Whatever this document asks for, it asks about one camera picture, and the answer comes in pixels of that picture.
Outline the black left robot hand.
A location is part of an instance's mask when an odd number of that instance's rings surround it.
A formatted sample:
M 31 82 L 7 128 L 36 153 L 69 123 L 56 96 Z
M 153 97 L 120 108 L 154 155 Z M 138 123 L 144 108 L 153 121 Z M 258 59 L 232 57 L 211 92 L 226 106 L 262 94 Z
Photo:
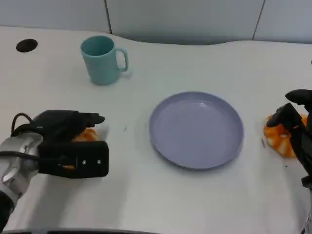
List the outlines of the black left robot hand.
M 47 110 L 36 116 L 31 125 L 49 142 L 70 142 L 87 128 L 105 121 L 98 113 L 71 110 Z

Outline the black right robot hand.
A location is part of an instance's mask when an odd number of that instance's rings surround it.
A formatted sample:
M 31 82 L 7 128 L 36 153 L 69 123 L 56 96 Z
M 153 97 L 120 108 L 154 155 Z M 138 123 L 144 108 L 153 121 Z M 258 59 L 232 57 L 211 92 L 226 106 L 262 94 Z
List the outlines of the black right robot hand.
M 295 156 L 308 173 L 301 179 L 305 188 L 312 188 L 312 91 L 296 89 L 285 94 L 290 102 L 279 107 L 269 117 L 266 126 L 269 128 L 282 126 L 290 134 L 290 144 Z M 307 123 L 296 111 L 292 103 L 303 105 L 307 110 Z

